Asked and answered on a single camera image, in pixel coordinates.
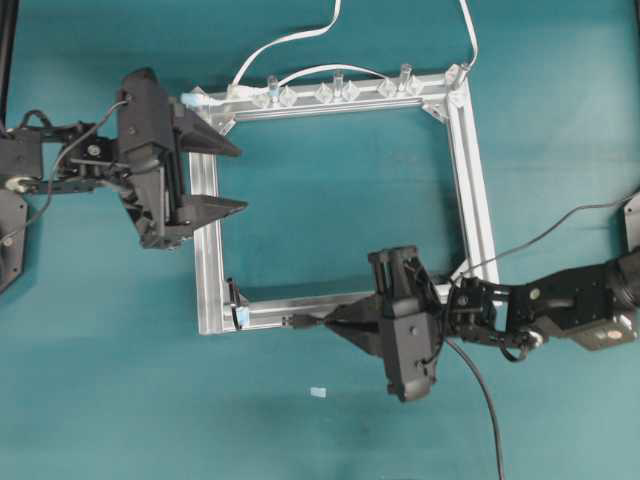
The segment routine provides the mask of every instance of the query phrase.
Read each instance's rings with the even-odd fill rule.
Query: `black metal pole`
[[[0,0],[0,29],[2,29],[0,32],[0,120],[3,124],[6,124],[7,117],[9,76],[19,3],[20,0]]]

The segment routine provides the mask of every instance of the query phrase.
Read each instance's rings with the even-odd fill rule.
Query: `teal table surface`
[[[638,188],[634,2],[471,8],[497,250]],[[255,48],[332,10],[329,0],[23,0],[7,123],[31,108],[60,124],[96,120],[142,66],[174,95],[222,90]],[[347,0],[329,34],[274,47],[246,80],[319,63],[430,72],[469,53],[456,0]],[[244,155],[220,159],[221,192],[250,206],[225,220],[225,254],[250,298],[369,288],[366,254],[385,246],[417,244],[434,272],[462,260],[446,132],[423,112],[246,124],[230,138]],[[501,279],[625,249],[620,212],[581,213],[501,261]],[[555,340],[519,365],[467,351],[494,395],[508,478],[637,478],[639,345],[589,353]],[[192,244],[144,251],[113,192],[61,196],[0,297],[0,478],[496,478],[477,383],[450,350],[438,377],[429,397],[402,405],[385,393],[382,363],[328,331],[198,336]]]

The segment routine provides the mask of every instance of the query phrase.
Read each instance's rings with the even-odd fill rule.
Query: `square aluminum frame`
[[[244,98],[230,103],[216,102],[227,98],[226,93],[208,95],[200,89],[190,95],[200,97],[194,106],[210,125],[227,134],[238,122],[268,120],[274,118],[303,117],[340,112],[361,112],[395,108],[422,108],[448,131],[449,148],[458,197],[460,224],[464,239],[466,260],[456,272],[464,272],[470,265],[477,265],[495,256],[489,205],[484,185],[480,151],[474,122],[473,107],[468,80],[459,81],[461,68],[452,65],[446,72],[416,76],[421,86],[419,92],[407,91],[383,95],[380,80],[354,81],[359,95],[353,100],[340,98],[324,103],[317,98],[321,84],[292,87],[297,94],[293,105],[273,102],[259,108],[256,102]],[[398,85],[399,79],[393,79]],[[216,157],[190,154],[191,190],[193,194],[218,196]],[[201,335],[236,331],[232,308],[241,308],[249,317],[243,330],[281,326],[283,320],[295,313],[325,315],[341,304],[351,303],[371,295],[372,292],[355,292],[340,295],[288,298],[250,303],[241,298],[241,306],[230,303],[230,288],[225,277],[220,221],[198,229],[194,234],[195,273],[198,297],[198,331]],[[495,262],[477,267],[475,276],[494,283],[499,282]],[[444,301],[449,284],[437,286]]]

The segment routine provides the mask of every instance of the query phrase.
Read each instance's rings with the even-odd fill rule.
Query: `robotic arm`
[[[149,68],[126,76],[117,93],[118,136],[99,136],[95,124],[54,126],[38,110],[0,138],[0,291],[22,268],[26,204],[19,194],[49,194],[43,180],[42,145],[69,149],[57,163],[51,194],[90,192],[108,186],[119,195],[143,248],[171,249],[193,232],[244,209],[241,201],[189,195],[181,153],[238,156],[240,150],[158,84]],[[42,126],[30,125],[37,117]]]
[[[563,270],[525,285],[463,278],[440,301],[416,247],[369,254],[376,291],[323,319],[293,316],[289,325],[323,324],[365,352],[381,357],[388,391],[401,401],[424,397],[436,380],[446,337],[499,348],[510,361],[550,337],[571,338],[588,350],[631,342],[638,336],[640,250],[614,260]],[[496,330],[494,302],[508,304],[504,331]],[[520,351],[514,356],[509,349]]]

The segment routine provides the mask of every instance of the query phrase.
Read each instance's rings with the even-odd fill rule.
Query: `black mount plate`
[[[27,221],[27,203],[17,193],[0,190],[0,237]],[[24,230],[13,237],[9,245],[0,245],[0,293],[22,273]]]

